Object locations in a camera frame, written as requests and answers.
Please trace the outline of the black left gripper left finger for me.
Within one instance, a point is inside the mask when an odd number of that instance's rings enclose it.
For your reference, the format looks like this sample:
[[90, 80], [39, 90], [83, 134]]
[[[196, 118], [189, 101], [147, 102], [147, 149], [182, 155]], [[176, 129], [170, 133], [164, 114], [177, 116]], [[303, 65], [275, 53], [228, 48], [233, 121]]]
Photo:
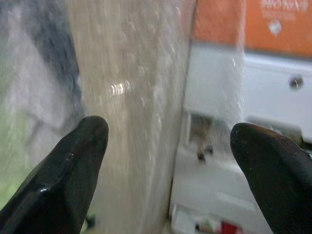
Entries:
[[104, 118], [83, 118], [1, 209], [1, 233], [80, 233], [96, 190], [108, 135]]

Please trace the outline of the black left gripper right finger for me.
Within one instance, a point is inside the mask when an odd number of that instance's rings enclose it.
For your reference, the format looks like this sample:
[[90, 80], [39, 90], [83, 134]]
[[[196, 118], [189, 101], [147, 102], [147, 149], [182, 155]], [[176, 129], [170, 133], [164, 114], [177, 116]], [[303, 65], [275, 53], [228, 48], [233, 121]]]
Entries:
[[275, 234], [312, 232], [312, 159], [293, 140], [251, 123], [238, 123], [230, 147]]

